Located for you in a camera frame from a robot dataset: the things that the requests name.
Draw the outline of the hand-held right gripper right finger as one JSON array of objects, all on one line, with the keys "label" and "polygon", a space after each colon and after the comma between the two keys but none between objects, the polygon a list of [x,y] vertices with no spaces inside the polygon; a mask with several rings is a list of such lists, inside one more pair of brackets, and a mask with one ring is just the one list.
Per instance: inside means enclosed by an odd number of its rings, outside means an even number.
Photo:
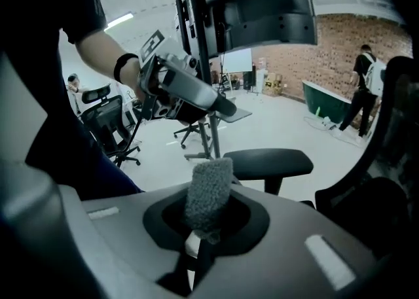
[{"label": "hand-held right gripper right finger", "polygon": [[344,298],[367,278],[373,253],[315,209],[234,185],[267,211],[265,237],[248,253],[215,259],[192,299]]}]

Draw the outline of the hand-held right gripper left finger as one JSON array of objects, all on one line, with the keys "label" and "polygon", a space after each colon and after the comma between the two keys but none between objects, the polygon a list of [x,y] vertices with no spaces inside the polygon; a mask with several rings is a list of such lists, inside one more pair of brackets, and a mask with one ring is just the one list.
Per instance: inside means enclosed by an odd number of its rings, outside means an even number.
[{"label": "hand-held right gripper left finger", "polygon": [[103,298],[186,299],[191,293],[180,252],[159,247],[143,225],[152,204],[182,188],[83,202],[74,188],[59,187],[71,234]]}]

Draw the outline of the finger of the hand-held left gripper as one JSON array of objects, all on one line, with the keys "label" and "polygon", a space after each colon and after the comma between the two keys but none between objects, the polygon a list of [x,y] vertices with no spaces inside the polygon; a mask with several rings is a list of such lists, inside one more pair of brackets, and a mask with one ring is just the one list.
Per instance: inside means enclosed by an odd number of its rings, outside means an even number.
[{"label": "finger of the hand-held left gripper", "polygon": [[203,111],[219,112],[226,116],[236,113],[234,103],[184,69],[160,71],[158,84],[170,97],[186,101]]},{"label": "finger of the hand-held left gripper", "polygon": [[206,115],[206,111],[196,107],[182,107],[176,115],[176,120],[184,124],[194,124],[195,122],[205,118]]}]

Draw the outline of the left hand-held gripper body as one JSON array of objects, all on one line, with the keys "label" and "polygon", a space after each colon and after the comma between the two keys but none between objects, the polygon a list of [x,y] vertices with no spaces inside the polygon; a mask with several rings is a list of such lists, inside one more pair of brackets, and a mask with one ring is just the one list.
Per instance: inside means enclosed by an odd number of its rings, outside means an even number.
[{"label": "left hand-held gripper body", "polygon": [[166,75],[177,69],[196,75],[196,59],[183,50],[173,38],[155,31],[140,49],[141,73],[138,86],[145,94],[142,115],[145,120],[173,118],[181,108],[180,99],[171,100],[167,90],[161,88]]}]

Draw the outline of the grey cloth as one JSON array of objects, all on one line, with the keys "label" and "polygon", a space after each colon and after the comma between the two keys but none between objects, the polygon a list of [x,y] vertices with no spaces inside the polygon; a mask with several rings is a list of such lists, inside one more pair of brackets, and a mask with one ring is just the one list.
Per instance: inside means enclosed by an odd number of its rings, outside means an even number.
[{"label": "grey cloth", "polygon": [[218,158],[197,164],[187,189],[185,223],[201,239],[220,242],[222,218],[230,198],[233,163]]}]

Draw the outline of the black chair armrest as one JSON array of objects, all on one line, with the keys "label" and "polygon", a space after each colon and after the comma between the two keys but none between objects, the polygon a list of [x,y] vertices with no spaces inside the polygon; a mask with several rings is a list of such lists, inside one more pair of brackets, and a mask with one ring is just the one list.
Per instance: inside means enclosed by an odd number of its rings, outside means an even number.
[{"label": "black chair armrest", "polygon": [[248,149],[224,154],[239,181],[264,181],[264,192],[277,196],[284,178],[310,174],[314,165],[297,149]]}]

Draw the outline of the person's left forearm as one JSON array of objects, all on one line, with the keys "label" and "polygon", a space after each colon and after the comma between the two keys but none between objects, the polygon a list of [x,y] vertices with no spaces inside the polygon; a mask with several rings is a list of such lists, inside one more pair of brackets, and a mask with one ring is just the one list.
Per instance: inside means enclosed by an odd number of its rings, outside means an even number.
[{"label": "person's left forearm", "polygon": [[[126,51],[106,32],[97,31],[75,43],[82,61],[101,75],[114,80],[113,70],[120,56]],[[136,97],[143,102],[145,94],[138,86],[140,62],[132,59],[122,68],[120,78],[123,85],[130,87]]]}]

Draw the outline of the black monitor stand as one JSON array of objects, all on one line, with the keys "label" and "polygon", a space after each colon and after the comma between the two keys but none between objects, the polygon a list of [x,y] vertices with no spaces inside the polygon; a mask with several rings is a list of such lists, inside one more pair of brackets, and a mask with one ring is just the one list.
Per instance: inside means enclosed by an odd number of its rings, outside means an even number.
[{"label": "black monitor stand", "polygon": [[[176,0],[177,12],[176,30],[180,35],[181,44],[186,53],[198,60],[201,79],[211,84],[210,61],[204,31],[204,18],[199,9],[198,0]],[[196,154],[184,155],[186,160],[212,160],[220,158],[220,144],[218,126],[220,121],[226,120],[227,115],[218,111],[208,113],[211,139],[207,138],[206,127],[203,122],[198,123],[203,151]]]}]

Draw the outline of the black wristband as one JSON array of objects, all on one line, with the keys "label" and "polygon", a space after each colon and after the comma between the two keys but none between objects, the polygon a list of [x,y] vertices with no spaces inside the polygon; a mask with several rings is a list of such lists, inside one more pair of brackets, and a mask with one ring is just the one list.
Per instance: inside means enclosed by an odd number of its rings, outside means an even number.
[{"label": "black wristband", "polygon": [[115,64],[114,70],[113,70],[113,76],[117,82],[122,84],[122,81],[120,78],[121,70],[127,64],[127,62],[132,59],[138,60],[139,57],[133,53],[125,53],[118,58]]}]

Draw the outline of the black stand tray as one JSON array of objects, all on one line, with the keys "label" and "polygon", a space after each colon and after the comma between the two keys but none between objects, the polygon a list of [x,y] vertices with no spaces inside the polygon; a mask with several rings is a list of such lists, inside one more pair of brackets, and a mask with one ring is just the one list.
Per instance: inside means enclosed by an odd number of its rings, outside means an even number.
[{"label": "black stand tray", "polygon": [[220,112],[216,112],[215,113],[215,116],[219,120],[222,120],[222,121],[224,121],[224,122],[226,122],[228,124],[237,122],[237,121],[239,121],[241,119],[244,119],[244,118],[247,118],[247,117],[249,117],[251,115],[252,115],[252,112],[249,112],[247,110],[240,109],[240,108],[237,108],[236,112],[232,116],[227,116],[227,115],[222,114]]}]

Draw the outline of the whiteboard on stand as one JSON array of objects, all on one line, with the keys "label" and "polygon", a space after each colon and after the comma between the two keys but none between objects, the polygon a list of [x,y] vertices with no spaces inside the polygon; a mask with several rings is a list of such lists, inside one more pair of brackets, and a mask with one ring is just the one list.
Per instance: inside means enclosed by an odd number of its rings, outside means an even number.
[{"label": "whiteboard on stand", "polygon": [[245,73],[253,70],[253,61],[251,49],[245,48],[220,56],[221,74],[226,75],[230,91],[233,91],[232,81],[230,74],[232,73]]}]

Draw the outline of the black speaker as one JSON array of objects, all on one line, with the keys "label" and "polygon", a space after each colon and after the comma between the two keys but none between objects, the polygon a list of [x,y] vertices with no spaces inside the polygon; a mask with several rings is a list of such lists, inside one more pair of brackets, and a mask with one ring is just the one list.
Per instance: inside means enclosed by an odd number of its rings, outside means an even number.
[{"label": "black speaker", "polygon": [[255,86],[256,86],[256,72],[255,71],[243,72],[244,90],[252,92]]}]

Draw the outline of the ceiling light strip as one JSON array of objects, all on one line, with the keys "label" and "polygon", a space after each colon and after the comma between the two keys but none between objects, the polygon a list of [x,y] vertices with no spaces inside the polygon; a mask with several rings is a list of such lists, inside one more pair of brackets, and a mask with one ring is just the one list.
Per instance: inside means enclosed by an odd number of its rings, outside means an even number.
[{"label": "ceiling light strip", "polygon": [[131,12],[129,12],[129,13],[123,15],[123,16],[120,16],[120,17],[116,18],[115,20],[110,21],[107,24],[107,27],[105,29],[106,30],[111,29],[112,27],[115,27],[115,26],[117,26],[117,25],[119,25],[119,24],[121,24],[125,21],[128,21],[128,20],[132,19],[133,17],[134,17],[134,15]]}]

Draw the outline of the black mesh office chair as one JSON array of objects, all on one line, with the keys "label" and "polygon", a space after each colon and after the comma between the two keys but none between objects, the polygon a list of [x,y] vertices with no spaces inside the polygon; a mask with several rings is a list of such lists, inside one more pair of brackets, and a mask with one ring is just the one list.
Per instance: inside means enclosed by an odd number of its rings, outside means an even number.
[{"label": "black mesh office chair", "polygon": [[419,63],[390,60],[376,127],[339,182],[316,192],[314,226],[298,246],[419,262]]}]

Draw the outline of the stack of cardboard boxes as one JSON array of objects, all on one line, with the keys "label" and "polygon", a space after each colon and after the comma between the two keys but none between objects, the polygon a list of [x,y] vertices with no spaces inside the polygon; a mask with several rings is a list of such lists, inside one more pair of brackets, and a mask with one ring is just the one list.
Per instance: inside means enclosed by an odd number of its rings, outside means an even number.
[{"label": "stack of cardboard boxes", "polygon": [[263,90],[264,95],[270,97],[278,97],[283,94],[284,83],[282,76],[276,73],[267,73],[264,78]]}]

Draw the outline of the large black monitor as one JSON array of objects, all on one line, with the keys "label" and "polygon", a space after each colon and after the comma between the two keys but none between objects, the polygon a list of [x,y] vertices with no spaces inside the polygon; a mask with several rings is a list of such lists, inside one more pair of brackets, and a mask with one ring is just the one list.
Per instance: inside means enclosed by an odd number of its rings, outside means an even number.
[{"label": "large black monitor", "polygon": [[183,48],[209,58],[253,46],[318,42],[312,0],[177,0]]}]

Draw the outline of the person's dark clothing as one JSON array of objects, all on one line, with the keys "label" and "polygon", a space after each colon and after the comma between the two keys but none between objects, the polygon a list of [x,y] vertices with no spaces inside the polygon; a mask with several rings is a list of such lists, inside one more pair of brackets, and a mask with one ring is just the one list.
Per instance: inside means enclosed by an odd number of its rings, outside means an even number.
[{"label": "person's dark clothing", "polygon": [[139,193],[76,117],[62,76],[60,33],[75,45],[91,33],[106,32],[101,1],[0,0],[0,7],[0,52],[46,112],[27,165],[73,187],[82,200]]}]

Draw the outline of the green round tub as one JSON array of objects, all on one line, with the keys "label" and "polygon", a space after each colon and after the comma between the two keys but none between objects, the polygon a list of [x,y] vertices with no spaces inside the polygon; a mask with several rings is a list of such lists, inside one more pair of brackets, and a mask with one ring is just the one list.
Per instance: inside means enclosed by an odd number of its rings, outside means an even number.
[{"label": "green round tub", "polygon": [[319,117],[329,117],[331,122],[340,124],[350,107],[351,101],[313,82],[303,80],[304,99],[310,113]]}]

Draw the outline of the white backpack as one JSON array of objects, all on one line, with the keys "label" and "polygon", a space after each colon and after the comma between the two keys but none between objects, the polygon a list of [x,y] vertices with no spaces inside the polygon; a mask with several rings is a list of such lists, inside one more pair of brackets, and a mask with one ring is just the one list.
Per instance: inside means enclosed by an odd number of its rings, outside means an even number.
[{"label": "white backpack", "polygon": [[363,56],[371,63],[367,73],[363,76],[365,85],[371,94],[382,97],[386,64],[379,59],[374,61],[369,53],[365,52]]}]

